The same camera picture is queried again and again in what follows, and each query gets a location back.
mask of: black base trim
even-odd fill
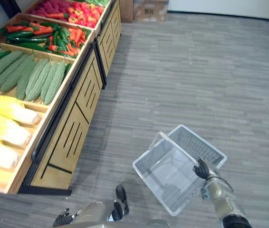
[[[70,196],[71,192],[72,192],[71,190],[65,190],[65,189],[52,189],[52,188],[43,188],[43,187],[22,185],[19,188],[18,194]]]
[[[269,20],[268,18],[257,18],[257,17],[240,16],[240,15],[220,14],[220,13],[188,12],[188,11],[176,11],[176,10],[169,10],[168,12],[169,13],[185,13],[185,14],[207,14],[207,15],[215,15],[215,16],[234,17],[234,18]]]

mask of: black metal frame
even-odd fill
[[[16,14],[21,12],[15,0],[0,0],[0,4],[9,18],[14,17]]]

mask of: cardboard box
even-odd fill
[[[134,20],[134,0],[120,0],[122,23],[132,23]]]
[[[166,21],[169,0],[134,0],[134,19]]]

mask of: gray carpet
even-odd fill
[[[123,24],[72,195],[0,194],[0,227],[50,227],[66,207],[113,198],[119,183],[129,198],[125,221],[220,227],[213,205],[200,197],[171,217],[132,168],[157,131],[179,124],[227,154],[223,177],[253,227],[269,228],[269,21],[194,14]]]

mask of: wooden cabinet panel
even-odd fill
[[[85,81],[76,100],[76,104],[89,123],[91,122],[102,89],[100,77],[95,58],[85,76]]]
[[[73,172],[81,153],[88,123],[75,103],[58,139],[49,164]]]
[[[37,179],[34,185],[56,189],[68,189],[71,179],[71,173],[47,166],[43,178]]]

